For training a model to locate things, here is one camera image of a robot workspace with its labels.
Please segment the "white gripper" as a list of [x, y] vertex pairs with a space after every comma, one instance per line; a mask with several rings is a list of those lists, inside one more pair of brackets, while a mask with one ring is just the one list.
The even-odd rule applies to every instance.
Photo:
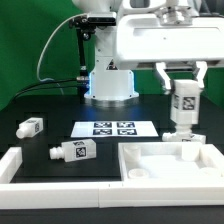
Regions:
[[224, 67], [224, 16], [201, 14], [191, 3], [146, 3], [141, 7], [123, 3], [113, 59], [122, 70], [155, 66], [165, 95], [172, 90], [166, 66], [182, 69], [195, 64], [196, 81], [204, 89], [208, 66]]

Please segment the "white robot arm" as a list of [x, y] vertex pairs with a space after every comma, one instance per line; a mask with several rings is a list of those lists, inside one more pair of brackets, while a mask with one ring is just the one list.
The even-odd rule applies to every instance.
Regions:
[[133, 72], [148, 69], [167, 94], [177, 89], [168, 72], [190, 70], [194, 79], [184, 86], [198, 94], [206, 70], [224, 66], [224, 15], [204, 12], [202, 0], [72, 2], [84, 12], [82, 36], [96, 36], [88, 101], [138, 98]]

